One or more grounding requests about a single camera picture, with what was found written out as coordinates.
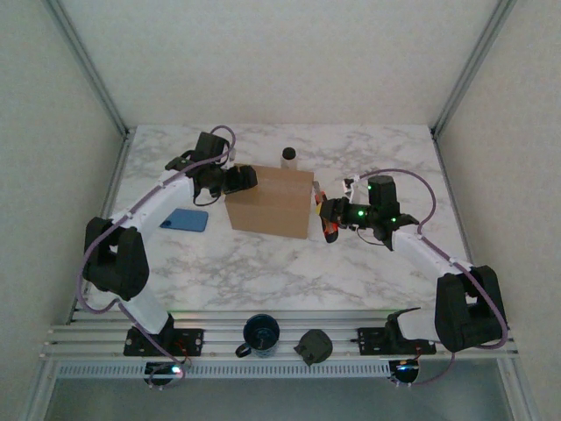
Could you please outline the aluminium side rail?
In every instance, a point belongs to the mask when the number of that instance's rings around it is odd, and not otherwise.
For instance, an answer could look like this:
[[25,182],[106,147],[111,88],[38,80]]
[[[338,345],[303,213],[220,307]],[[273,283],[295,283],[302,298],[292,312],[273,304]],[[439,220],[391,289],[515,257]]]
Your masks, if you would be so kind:
[[[445,170],[439,146],[435,140],[430,139],[434,149],[437,165],[440,171],[441,181],[432,182],[437,197],[437,210],[429,222],[427,231],[430,233],[430,241],[443,250],[457,264],[465,269],[469,268],[471,257],[469,248],[466,246],[465,231],[459,220],[458,210],[451,185]],[[479,296],[478,291],[472,283],[454,266],[445,263],[447,274],[441,275],[437,280],[436,307],[437,315],[460,316],[462,320],[475,321],[487,317],[493,318],[485,300]]]
[[[129,132],[126,136],[122,138],[121,147],[117,154],[117,160],[113,167],[110,176],[110,182],[105,197],[103,199],[103,205],[99,214],[100,218],[106,218],[112,215],[119,186],[122,181],[124,168],[128,159],[128,155],[130,153],[131,143],[133,141],[133,138],[134,138],[134,133],[132,132]],[[83,292],[88,289],[87,287],[84,287],[84,283],[85,282],[89,283],[89,281],[85,281],[83,277],[83,270],[86,267],[86,264],[88,263],[88,259],[89,259],[89,251],[88,249],[85,249],[82,257],[82,262],[78,268],[77,275],[76,275],[75,304],[70,312],[69,321],[72,320],[72,317],[77,310],[85,310],[86,312],[94,315],[103,314],[109,311],[115,305],[116,302],[115,300],[113,300],[109,304],[107,304],[104,308],[101,309],[92,308],[88,305],[87,300],[83,296]]]

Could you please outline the brown cardboard express box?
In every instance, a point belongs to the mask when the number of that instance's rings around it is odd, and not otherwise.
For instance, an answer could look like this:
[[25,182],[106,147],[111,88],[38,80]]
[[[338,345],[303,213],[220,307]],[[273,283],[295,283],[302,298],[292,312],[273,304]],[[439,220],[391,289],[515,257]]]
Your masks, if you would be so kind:
[[306,239],[314,174],[309,171],[254,167],[258,184],[225,197],[231,228]]

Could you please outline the dark blue mug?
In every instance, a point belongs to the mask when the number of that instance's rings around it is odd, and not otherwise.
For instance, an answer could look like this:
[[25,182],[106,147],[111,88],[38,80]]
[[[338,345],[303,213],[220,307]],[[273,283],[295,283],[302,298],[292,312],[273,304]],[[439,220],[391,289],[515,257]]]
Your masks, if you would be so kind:
[[244,343],[235,351],[238,358],[254,355],[268,358],[275,354],[281,329],[275,318],[267,314],[256,314],[249,318],[243,329]]

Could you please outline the aluminium mounting rail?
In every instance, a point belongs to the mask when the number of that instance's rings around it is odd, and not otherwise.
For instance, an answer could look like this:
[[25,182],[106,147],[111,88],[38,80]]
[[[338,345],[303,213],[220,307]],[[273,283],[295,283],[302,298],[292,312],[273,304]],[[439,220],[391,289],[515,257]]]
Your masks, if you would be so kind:
[[[177,328],[202,329],[203,345],[198,360],[235,360],[243,342],[243,327],[250,311],[176,311]],[[280,326],[276,360],[296,360],[294,347],[311,329],[327,333],[333,343],[333,360],[359,357],[358,328],[381,327],[388,313],[376,310],[280,310],[272,313]],[[47,329],[39,348],[42,360],[122,360],[131,322],[115,311],[89,315],[80,310],[67,325]]]

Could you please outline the right controller board with light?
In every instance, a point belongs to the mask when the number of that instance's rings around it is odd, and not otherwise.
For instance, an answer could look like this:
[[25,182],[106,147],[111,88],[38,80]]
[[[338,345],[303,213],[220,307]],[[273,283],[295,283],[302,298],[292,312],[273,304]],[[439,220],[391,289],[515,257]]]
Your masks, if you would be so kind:
[[410,387],[418,378],[420,366],[417,359],[410,360],[390,360],[389,380],[395,385],[405,385]]

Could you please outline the orange and black utility knife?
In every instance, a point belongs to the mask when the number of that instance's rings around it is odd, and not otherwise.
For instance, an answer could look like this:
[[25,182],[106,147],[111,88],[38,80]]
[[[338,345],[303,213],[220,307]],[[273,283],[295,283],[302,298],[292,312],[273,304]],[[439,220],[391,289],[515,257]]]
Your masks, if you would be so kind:
[[[320,212],[320,206],[327,200],[325,192],[321,189],[318,181],[312,183],[314,190],[314,198],[316,202],[316,214]],[[335,242],[338,238],[338,225],[330,222],[326,218],[320,217],[323,229],[323,236],[328,244]]]

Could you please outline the left controller board with light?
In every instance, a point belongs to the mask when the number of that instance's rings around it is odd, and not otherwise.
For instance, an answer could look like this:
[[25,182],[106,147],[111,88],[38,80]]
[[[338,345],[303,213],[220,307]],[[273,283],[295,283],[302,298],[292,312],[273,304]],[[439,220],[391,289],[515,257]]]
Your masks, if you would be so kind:
[[163,390],[171,387],[185,377],[185,365],[175,362],[147,362],[144,372],[144,382],[150,389]]

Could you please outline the aluminium frame post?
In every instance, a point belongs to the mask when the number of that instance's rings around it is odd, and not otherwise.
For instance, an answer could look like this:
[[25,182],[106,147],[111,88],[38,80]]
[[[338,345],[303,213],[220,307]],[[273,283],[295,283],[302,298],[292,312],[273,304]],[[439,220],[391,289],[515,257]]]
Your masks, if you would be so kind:
[[438,113],[435,122],[430,127],[431,137],[435,143],[442,137],[448,124],[451,122],[517,2],[518,0],[497,0],[450,94],[447,96],[442,110]]
[[110,122],[115,126],[118,134],[126,139],[130,130],[112,99],[95,63],[92,61],[89,51],[62,0],[41,0],[41,2],[57,25],[62,38],[67,43],[71,54],[75,57],[86,82],[93,89]]

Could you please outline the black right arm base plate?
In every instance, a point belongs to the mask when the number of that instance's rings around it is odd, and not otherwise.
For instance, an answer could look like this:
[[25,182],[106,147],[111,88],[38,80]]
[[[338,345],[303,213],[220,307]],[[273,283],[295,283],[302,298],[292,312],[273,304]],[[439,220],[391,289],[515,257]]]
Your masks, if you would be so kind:
[[389,328],[362,327],[357,329],[359,352],[364,355],[433,355],[436,346],[425,339],[404,339]]

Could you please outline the controller board with light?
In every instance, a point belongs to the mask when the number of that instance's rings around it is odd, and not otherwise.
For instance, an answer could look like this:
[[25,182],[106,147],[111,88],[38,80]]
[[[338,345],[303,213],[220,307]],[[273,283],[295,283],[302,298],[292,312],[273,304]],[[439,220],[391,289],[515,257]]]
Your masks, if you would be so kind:
[[410,387],[418,378],[420,366],[417,359],[410,360],[390,360],[389,380],[395,385],[405,385]]
[[175,362],[147,362],[144,372],[144,382],[150,389],[163,390],[171,387],[185,377],[185,365]]

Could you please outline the dark green round tape measure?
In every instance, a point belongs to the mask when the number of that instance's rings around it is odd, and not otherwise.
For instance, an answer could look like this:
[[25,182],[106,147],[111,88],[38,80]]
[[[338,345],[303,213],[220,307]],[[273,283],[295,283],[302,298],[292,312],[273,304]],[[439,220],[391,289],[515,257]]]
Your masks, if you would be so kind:
[[302,357],[304,363],[311,367],[326,361],[331,356],[333,344],[324,331],[311,329],[301,337],[294,350]]

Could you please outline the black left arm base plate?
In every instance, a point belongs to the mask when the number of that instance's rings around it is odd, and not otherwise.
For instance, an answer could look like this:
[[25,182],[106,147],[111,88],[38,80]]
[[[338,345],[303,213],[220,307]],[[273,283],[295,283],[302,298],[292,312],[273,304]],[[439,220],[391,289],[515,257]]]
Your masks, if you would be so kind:
[[[173,329],[165,334],[149,334],[162,349],[174,357],[198,357],[202,353],[203,329]],[[163,353],[136,327],[132,327],[124,343],[124,356],[152,357]]]

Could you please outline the blue smartphone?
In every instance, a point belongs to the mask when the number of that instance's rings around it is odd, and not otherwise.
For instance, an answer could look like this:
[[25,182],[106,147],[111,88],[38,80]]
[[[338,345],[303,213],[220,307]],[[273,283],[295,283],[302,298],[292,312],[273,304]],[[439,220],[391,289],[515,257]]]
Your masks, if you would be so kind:
[[207,211],[176,209],[160,224],[160,228],[184,232],[204,232],[208,218]]

